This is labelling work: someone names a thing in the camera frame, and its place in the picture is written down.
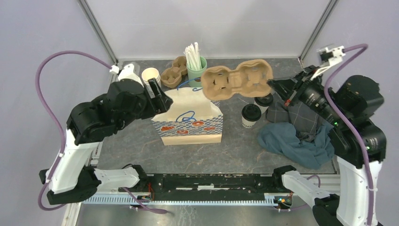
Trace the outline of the white paper coffee cup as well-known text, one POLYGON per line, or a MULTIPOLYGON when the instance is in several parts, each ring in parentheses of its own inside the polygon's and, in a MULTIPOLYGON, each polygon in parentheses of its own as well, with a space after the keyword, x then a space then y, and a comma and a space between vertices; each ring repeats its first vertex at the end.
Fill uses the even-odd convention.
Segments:
POLYGON ((260 105, 260 104, 258 104, 256 102, 254 104, 259 107, 259 109, 261 111, 261 114, 265 113, 267 111, 267 109, 269 108, 269 105, 268 106, 263 106, 263 105, 260 105))

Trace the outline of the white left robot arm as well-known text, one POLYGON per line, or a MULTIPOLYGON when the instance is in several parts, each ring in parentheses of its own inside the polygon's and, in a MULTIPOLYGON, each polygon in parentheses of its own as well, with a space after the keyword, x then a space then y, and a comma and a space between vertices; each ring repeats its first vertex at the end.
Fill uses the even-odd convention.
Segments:
POLYGON ((75 106, 67 120, 64 148, 50 169, 40 171, 48 185, 49 204, 82 202, 98 191, 148 186, 147 175, 137 165, 124 169, 102 170, 87 166, 87 160, 106 138, 138 119, 148 119, 167 112, 173 100, 154 79, 146 89, 141 82, 122 79, 110 84, 106 93, 90 102, 75 106))

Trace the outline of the black plastic cup lid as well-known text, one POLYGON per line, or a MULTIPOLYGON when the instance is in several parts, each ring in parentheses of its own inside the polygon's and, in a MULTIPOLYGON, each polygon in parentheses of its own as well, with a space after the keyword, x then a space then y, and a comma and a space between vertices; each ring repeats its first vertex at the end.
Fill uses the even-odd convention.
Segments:
POLYGON ((272 93, 264 97, 255 97, 254 104, 261 106, 261 107, 269 107, 273 103, 274 97, 272 93))

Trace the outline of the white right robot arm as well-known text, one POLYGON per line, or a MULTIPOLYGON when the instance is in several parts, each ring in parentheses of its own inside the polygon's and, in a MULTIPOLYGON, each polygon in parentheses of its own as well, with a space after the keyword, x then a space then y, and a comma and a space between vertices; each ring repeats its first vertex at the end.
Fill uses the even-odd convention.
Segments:
POLYGON ((340 170, 340 194, 333 194, 301 179, 292 166, 276 169, 272 187, 290 189, 312 209, 320 226, 377 226, 376 185, 386 154, 386 136, 371 116, 383 104, 379 85, 369 77, 353 75, 337 92, 313 78, 309 66, 291 78, 271 79, 268 85, 286 106, 302 103, 332 129, 328 136, 340 170))

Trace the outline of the brown cup carrier tray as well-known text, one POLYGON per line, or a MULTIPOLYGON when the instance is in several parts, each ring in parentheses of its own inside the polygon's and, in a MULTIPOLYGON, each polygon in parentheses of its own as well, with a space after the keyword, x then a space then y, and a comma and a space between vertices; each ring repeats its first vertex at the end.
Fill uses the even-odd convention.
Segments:
POLYGON ((205 97, 213 101, 227 100, 235 94, 264 97, 271 93, 267 81, 273 79, 272 67, 263 59, 240 63, 234 70, 226 66, 210 67, 201 76, 205 97))

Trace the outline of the checkered paper takeout bag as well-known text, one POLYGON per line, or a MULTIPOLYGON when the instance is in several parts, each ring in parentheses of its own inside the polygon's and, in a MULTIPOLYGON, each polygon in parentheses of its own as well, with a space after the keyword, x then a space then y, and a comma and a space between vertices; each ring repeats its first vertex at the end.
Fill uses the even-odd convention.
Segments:
POLYGON ((187 87, 183 82, 166 91, 173 104, 166 113, 152 118, 152 124, 164 145, 220 143, 223 113, 219 101, 205 97, 202 88, 187 87))

